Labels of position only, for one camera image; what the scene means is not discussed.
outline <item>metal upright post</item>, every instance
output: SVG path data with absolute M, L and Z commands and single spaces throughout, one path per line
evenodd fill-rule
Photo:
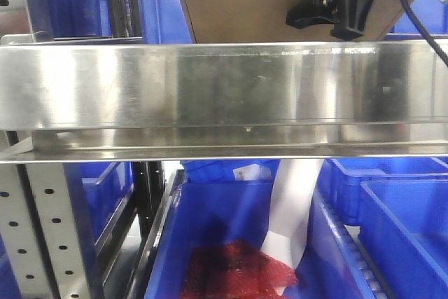
M 147 237 L 151 229 L 153 216 L 157 208 L 153 208 L 151 198 L 150 173 L 147 162 L 133 162 L 134 186 L 137 214 L 139 216 L 140 233 L 142 237 Z
M 61 297 L 102 299 L 102 280 L 79 165 L 26 167 Z
M 149 181 L 151 186 L 151 204 L 155 216 L 165 189 L 165 177 L 161 161 L 149 161 L 147 165 L 149 168 Z
M 0 146 L 9 146 L 0 132 Z M 0 232 L 22 299 L 58 299 L 33 194 L 23 165 L 0 165 Z
M 112 35 L 116 38 L 128 37 L 131 34 L 125 0 L 107 0 L 111 16 Z

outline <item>black cable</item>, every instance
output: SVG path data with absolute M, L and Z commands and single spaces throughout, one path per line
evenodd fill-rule
M 442 47 L 434 40 L 434 38 L 429 34 L 429 32 L 426 30 L 426 28 L 423 26 L 421 21 L 418 19 L 418 17 L 415 15 L 414 11 L 412 10 L 409 1 L 408 0 L 400 0 L 401 5 L 405 9 L 405 12 L 409 19 L 411 20 L 412 24 L 414 24 L 415 28 L 420 32 L 420 34 L 423 36 L 423 38 L 429 43 L 429 45 L 433 48 L 435 53 L 442 59 L 442 61 L 447 65 L 448 67 L 448 55 L 446 52 L 443 51 Z

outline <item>shelving unit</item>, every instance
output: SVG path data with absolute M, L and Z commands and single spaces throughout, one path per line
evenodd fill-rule
M 147 46 L 125 0 L 115 39 L 61 41 L 45 1 L 0 32 L 0 230 L 23 299 L 104 298 L 136 216 L 125 298 L 143 297 L 185 179 L 165 188 L 158 160 L 448 153 L 448 71 L 424 42 Z M 96 242 L 76 168 L 95 161 L 135 176 Z

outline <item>sticker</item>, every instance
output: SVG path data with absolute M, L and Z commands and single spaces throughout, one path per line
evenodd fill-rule
M 237 181 L 272 179 L 271 170 L 268 167 L 261 167 L 257 164 L 235 168 L 233 174 Z

